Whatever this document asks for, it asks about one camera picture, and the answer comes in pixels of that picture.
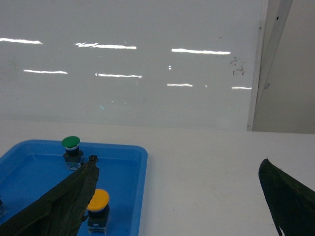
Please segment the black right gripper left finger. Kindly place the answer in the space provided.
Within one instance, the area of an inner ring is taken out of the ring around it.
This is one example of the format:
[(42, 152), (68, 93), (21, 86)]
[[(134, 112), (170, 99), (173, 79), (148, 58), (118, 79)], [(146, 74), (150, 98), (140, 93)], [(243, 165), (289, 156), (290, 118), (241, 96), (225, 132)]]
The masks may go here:
[(63, 181), (0, 226), (2, 236), (75, 236), (86, 220), (85, 212), (96, 189), (98, 157), (88, 161)]

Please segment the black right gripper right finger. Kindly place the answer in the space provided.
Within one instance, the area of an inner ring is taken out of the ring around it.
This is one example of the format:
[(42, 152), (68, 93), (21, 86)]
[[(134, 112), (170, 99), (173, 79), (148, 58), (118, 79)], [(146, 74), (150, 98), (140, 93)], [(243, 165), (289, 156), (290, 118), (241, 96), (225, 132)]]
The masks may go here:
[(261, 188), (280, 236), (315, 234), (315, 192), (268, 159), (258, 170)]

